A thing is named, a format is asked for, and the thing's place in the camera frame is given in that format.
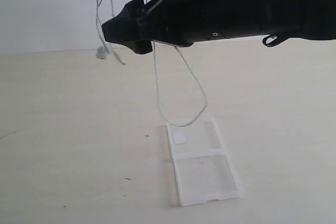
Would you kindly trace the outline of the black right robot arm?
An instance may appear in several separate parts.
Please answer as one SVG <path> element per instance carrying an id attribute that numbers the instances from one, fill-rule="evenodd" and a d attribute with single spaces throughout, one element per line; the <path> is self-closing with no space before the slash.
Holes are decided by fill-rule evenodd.
<path id="1" fill-rule="evenodd" d="M 290 38 L 335 39 L 335 0 L 132 0 L 103 23 L 105 40 L 144 55 L 152 42 L 196 42 L 263 36 L 276 46 Z"/>

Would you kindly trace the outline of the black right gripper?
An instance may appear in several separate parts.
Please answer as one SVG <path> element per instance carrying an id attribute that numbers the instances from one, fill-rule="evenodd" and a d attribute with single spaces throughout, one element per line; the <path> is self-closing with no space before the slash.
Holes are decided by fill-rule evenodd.
<path id="1" fill-rule="evenodd" d="M 195 42 L 259 36 L 260 0 L 132 0 L 102 24 L 105 41 L 124 43 L 136 54 L 152 42 L 189 47 Z"/>

